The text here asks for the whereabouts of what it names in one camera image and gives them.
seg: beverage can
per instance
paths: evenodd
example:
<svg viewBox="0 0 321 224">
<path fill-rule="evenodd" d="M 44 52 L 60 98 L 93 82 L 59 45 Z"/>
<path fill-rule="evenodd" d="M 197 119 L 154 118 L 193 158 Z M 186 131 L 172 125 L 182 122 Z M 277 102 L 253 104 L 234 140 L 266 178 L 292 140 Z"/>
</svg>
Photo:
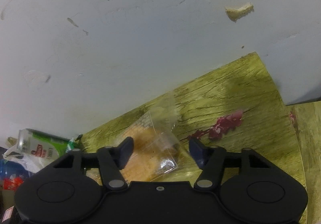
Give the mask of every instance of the beverage can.
<svg viewBox="0 0 321 224">
<path fill-rule="evenodd" d="M 36 157 L 56 160 L 66 152 L 69 140 L 32 129 L 19 131 L 17 148 Z"/>
</svg>

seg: white wall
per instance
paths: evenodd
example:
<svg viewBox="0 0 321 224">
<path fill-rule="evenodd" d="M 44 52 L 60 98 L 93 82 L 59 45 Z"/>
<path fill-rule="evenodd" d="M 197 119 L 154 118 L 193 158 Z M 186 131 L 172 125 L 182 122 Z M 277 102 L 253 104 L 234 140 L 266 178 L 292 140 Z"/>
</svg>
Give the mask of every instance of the white wall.
<svg viewBox="0 0 321 224">
<path fill-rule="evenodd" d="M 230 21 L 224 7 L 246 2 L 255 11 Z M 321 0 L 0 0 L 0 11 L 3 138 L 86 132 L 253 51 L 285 103 L 321 95 Z"/>
</svg>

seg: blue plastic container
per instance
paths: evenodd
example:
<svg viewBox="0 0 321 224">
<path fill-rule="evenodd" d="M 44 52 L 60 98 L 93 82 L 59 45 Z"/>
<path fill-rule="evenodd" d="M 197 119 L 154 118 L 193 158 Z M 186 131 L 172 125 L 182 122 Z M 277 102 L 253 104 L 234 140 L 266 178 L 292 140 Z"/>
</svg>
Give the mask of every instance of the blue plastic container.
<svg viewBox="0 0 321 224">
<path fill-rule="evenodd" d="M 0 160 L 0 179 L 4 180 L 5 178 L 17 178 L 20 177 L 23 180 L 29 178 L 32 175 L 31 172 L 28 172 L 23 168 L 19 163 L 7 161 L 5 159 Z"/>
</svg>

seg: wooden floor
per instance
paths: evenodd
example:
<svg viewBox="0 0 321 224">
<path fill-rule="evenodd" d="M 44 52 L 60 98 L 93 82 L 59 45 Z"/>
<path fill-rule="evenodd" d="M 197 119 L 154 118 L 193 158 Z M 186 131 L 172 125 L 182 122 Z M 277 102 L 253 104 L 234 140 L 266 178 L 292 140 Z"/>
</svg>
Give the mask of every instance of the wooden floor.
<svg viewBox="0 0 321 224">
<path fill-rule="evenodd" d="M 307 224 L 321 221 L 321 101 L 287 106 L 302 154 L 309 196 Z"/>
<path fill-rule="evenodd" d="M 305 186 L 298 141 L 278 90 L 256 53 L 242 57 L 174 90 L 179 121 L 174 129 L 179 139 L 197 129 L 207 129 L 220 116 L 242 109 L 243 123 L 218 142 L 203 137 L 206 145 L 220 145 L 231 152 L 251 147 Z M 124 129 L 158 102 L 156 98 L 84 134 L 88 152 L 112 145 Z M 181 141 L 187 148 L 187 140 Z M 193 183 L 200 170 L 191 158 L 183 167 L 164 176 L 163 181 L 189 180 Z M 305 216 L 301 223 L 306 223 Z"/>
</svg>

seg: screw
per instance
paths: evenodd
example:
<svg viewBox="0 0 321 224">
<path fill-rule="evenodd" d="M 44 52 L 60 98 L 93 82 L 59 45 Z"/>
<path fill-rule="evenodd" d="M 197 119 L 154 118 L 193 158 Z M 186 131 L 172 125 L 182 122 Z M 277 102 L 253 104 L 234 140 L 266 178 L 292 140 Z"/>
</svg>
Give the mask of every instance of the screw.
<svg viewBox="0 0 321 224">
<path fill-rule="evenodd" d="M 158 187 L 156 187 L 156 190 L 163 191 L 163 190 L 165 190 L 165 188 L 163 186 L 158 186 Z"/>
<path fill-rule="evenodd" d="M 123 182 L 122 180 L 111 180 L 108 184 L 112 188 L 120 188 L 124 186 L 125 182 Z"/>
<path fill-rule="evenodd" d="M 209 181 L 209 180 L 200 180 L 197 182 L 197 185 L 200 188 L 209 188 L 213 185 L 213 182 Z"/>
</svg>

